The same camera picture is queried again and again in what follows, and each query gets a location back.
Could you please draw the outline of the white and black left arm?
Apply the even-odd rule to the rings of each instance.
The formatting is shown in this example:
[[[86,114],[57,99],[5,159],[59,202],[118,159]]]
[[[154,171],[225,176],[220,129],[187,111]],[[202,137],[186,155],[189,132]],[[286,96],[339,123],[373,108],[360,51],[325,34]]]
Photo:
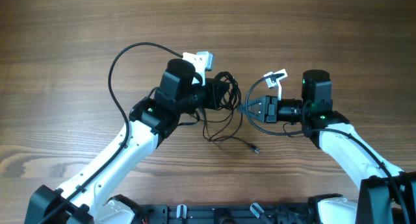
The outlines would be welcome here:
[[[52,190],[43,185],[29,200],[26,223],[143,223],[141,207],[112,196],[125,176],[180,125],[182,114],[216,110],[229,86],[208,79],[211,56],[185,53],[168,62],[161,83],[130,111],[119,135],[78,175]]]

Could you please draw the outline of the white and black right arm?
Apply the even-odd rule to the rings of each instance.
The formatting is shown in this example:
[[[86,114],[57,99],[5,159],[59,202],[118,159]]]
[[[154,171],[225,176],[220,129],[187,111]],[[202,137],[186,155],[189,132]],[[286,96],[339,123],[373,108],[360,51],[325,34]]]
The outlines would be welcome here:
[[[330,155],[359,190],[356,202],[339,194],[309,198],[313,223],[414,223],[415,173],[400,169],[378,154],[350,121],[333,109],[330,74],[320,69],[302,75],[301,99],[284,99],[281,80],[286,71],[263,76],[275,96],[245,97],[239,110],[251,125],[282,121],[300,123],[299,134]]]

